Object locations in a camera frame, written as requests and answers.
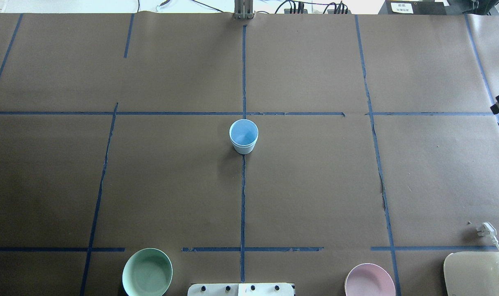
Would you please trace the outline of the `light blue cup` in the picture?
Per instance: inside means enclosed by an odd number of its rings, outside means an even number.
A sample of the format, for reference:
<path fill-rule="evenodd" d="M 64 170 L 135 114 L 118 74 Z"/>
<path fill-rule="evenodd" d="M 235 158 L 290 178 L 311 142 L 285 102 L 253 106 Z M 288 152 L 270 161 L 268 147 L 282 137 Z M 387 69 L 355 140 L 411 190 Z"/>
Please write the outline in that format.
<path fill-rule="evenodd" d="M 229 128 L 229 139 L 233 142 L 247 145 L 257 142 L 259 130 L 257 125 L 248 119 L 240 119 L 233 122 Z"/>
<path fill-rule="evenodd" d="M 242 155 L 246 155 L 246 154 L 249 154 L 253 151 L 253 149 L 256 145 L 256 142 L 253 142 L 253 143 L 250 143 L 247 145 L 241 145 L 241 144 L 238 144 L 235 142 L 233 142 L 232 144 L 233 144 L 233 147 L 236 150 L 236 152 L 238 152 L 239 154 L 242 154 Z"/>

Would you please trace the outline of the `black power box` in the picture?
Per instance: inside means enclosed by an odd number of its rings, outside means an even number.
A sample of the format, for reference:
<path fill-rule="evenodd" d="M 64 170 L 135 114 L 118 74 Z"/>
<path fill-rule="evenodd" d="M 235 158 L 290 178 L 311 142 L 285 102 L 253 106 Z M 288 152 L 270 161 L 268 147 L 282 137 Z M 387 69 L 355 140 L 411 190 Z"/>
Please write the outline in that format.
<path fill-rule="evenodd" d="M 446 7 L 443 2 L 431 0 L 385 0 L 378 14 L 446 15 Z"/>

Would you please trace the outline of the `cream toaster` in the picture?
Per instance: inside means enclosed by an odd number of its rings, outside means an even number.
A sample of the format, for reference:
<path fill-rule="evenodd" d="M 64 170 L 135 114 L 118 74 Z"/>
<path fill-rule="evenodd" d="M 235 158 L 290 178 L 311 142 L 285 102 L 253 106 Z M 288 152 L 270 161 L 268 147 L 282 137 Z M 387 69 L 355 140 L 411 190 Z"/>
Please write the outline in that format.
<path fill-rule="evenodd" d="M 456 252 L 443 264 L 449 296 L 499 296 L 499 252 Z"/>

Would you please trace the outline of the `pink bowl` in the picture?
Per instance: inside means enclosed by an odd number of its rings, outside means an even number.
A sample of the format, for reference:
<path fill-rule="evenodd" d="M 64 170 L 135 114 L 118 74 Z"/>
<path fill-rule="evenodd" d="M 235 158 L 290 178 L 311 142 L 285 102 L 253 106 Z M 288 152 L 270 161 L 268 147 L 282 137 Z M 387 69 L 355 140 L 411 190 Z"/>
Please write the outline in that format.
<path fill-rule="evenodd" d="M 389 273 L 377 264 L 359 264 L 344 281 L 346 296 L 395 296 L 396 288 Z"/>

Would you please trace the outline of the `green bowl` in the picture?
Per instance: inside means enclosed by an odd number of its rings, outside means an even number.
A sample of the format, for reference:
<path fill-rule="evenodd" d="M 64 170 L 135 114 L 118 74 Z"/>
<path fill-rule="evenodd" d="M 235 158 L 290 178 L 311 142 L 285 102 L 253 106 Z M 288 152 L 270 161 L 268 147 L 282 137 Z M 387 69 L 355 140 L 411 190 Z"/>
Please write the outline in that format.
<path fill-rule="evenodd" d="M 131 255 L 122 272 L 122 285 L 128 296 L 163 296 L 173 278 L 173 265 L 166 253 L 145 248 Z"/>

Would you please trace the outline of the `aluminium frame post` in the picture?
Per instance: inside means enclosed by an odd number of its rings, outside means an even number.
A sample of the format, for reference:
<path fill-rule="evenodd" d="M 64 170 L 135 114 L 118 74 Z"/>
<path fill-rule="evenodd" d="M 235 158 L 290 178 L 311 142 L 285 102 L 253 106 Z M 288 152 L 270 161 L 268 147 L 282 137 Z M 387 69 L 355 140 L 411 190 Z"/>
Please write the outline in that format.
<path fill-rule="evenodd" d="M 253 0 L 234 0 L 234 19 L 253 19 Z"/>

